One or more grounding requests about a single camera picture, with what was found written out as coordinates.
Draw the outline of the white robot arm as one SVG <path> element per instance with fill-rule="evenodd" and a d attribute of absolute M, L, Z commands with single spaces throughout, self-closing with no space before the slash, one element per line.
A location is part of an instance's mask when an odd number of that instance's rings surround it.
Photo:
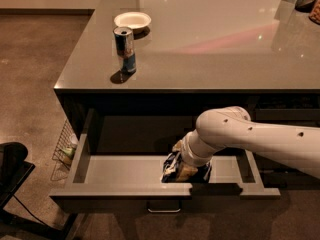
<path fill-rule="evenodd" d="M 199 115 L 195 129 L 181 140 L 182 163 L 176 180 L 189 180 L 225 148 L 248 150 L 320 178 L 319 128 L 256 123 L 245 109 L 234 106 Z"/>

